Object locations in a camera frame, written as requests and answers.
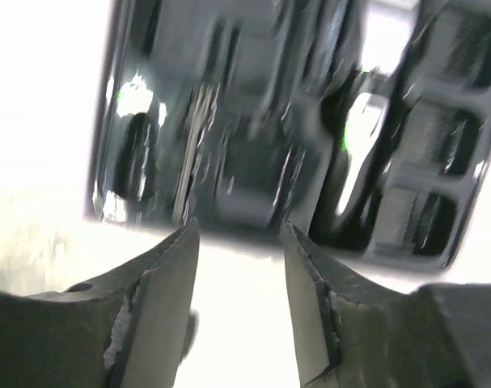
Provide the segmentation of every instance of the black plastic housing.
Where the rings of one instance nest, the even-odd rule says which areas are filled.
[[[450,265],[491,154],[491,0],[421,2],[360,205],[337,227],[347,168],[337,128],[365,5],[120,0],[90,214],[152,228],[196,217],[262,241],[288,221],[337,257]]]
[[[119,1],[90,212],[272,238],[284,221],[308,231],[332,156],[320,103],[355,66],[359,12],[350,0]],[[336,63],[339,52],[348,60]]]
[[[437,271],[457,254],[491,155],[491,0],[419,7],[363,206],[337,232],[320,205],[311,236],[337,257]],[[330,198],[341,163],[337,151]]]

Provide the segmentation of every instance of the black plastic part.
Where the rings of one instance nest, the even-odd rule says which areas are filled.
[[[455,258],[491,155],[491,0],[419,7],[362,205],[330,221],[337,153],[310,236],[334,255],[437,271]]]
[[[110,219],[116,195],[129,224],[196,217],[260,236],[277,236],[284,221],[308,231],[332,157],[320,103],[358,62],[361,3],[118,2],[92,212]],[[133,135],[135,117],[153,137]]]
[[[293,226],[284,247],[301,386],[491,388],[491,285],[426,285],[404,295]]]
[[[0,387],[173,387],[196,328],[198,247],[192,222],[63,293],[0,291]]]

